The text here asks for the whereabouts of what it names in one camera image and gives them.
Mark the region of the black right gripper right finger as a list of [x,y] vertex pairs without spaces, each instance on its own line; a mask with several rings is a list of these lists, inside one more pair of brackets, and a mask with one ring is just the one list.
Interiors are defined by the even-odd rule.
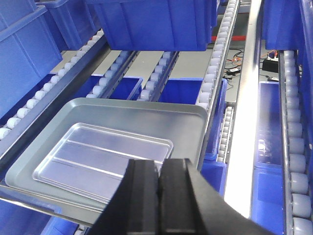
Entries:
[[215,191],[189,159],[167,159],[159,178],[162,235],[269,235]]

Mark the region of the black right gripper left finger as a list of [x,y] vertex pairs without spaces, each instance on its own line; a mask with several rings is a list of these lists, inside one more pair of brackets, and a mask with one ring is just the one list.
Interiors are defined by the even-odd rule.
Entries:
[[124,177],[89,235],[156,235],[158,172],[152,160],[130,160]]

